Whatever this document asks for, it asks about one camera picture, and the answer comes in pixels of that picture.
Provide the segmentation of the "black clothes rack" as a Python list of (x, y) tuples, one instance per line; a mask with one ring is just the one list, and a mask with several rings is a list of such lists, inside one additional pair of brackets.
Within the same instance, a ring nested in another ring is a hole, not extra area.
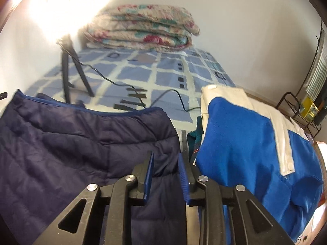
[[(326, 32), (326, 28), (324, 27), (324, 25), (322, 25), (320, 27), (320, 34), (318, 37), (318, 43), (320, 40), (320, 36), (321, 36), (321, 31), (324, 29), (324, 31)], [(318, 53), (318, 45), (317, 45), (317, 49), (316, 52), (314, 54), (314, 58), (316, 56), (316, 54)], [(317, 98), (314, 100), (314, 104), (317, 106), (318, 108), (318, 113), (315, 116), (315, 118), (313, 119), (312, 122), (308, 122), (306, 119), (304, 119), (301, 115), (300, 115), (300, 103), (302, 102), (302, 100), (305, 98), (305, 96), (307, 95), (307, 93), (305, 92), (305, 88), (304, 88), (304, 84), (310, 74), (310, 70), (311, 67), (313, 65), (314, 62), (314, 58), (313, 61), (311, 63), (311, 66), (309, 68), (309, 71), (304, 79), (304, 82), (302, 83), (301, 87), (299, 88), (299, 90), (297, 91), (297, 93), (293, 94), (292, 92), (288, 91), (286, 92), (282, 98), (280, 99), (280, 101), (278, 102), (278, 104), (276, 105), (276, 109), (279, 109), (281, 104), (284, 102), (287, 104), (287, 106), (290, 108), (290, 116), (291, 118), (296, 121), (297, 123), (299, 123), (301, 126), (304, 127), (305, 130), (307, 130), (309, 132), (309, 134), (311, 135), (312, 138), (315, 138), (319, 132), (322, 129), (322, 124), (321, 122), (323, 121), (324, 117), (326, 116), (326, 81), (323, 85), (323, 88), (321, 89), (319, 95), (317, 96)]]

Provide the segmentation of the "folded floral quilt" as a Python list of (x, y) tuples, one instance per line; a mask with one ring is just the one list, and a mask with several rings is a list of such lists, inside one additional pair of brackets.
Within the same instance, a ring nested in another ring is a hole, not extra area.
[(104, 48), (183, 51), (200, 28), (183, 7), (162, 4), (106, 6), (83, 28), (91, 43)]

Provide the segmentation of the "orange bench with cloth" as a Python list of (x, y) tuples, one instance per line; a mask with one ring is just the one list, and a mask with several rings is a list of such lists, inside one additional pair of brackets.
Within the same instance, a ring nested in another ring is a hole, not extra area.
[(313, 215), (311, 230), (302, 244), (326, 244), (326, 143), (314, 142), (314, 149), (323, 176), (323, 193)]

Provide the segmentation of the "blue white jacket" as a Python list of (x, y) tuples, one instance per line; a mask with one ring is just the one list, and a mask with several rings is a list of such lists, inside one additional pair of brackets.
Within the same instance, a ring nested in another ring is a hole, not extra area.
[(320, 161), (304, 130), (240, 88), (202, 88), (203, 136), (194, 160), (223, 186), (244, 185), (296, 240), (323, 193)]

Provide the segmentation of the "yellow box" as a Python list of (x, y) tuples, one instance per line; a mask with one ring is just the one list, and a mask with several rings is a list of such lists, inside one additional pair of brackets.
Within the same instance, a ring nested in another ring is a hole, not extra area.
[(318, 113), (318, 108), (314, 104), (314, 101), (306, 95), (300, 103), (300, 115), (308, 122), (312, 122)]

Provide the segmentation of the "navy puffer jacket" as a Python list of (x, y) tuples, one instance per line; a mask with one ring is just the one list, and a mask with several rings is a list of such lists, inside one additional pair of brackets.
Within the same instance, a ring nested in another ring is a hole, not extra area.
[(17, 91), (1, 117), (1, 216), (32, 244), (87, 185), (131, 174), (148, 151), (150, 198), (132, 209), (132, 243), (186, 244), (180, 141), (162, 109), (105, 113)]

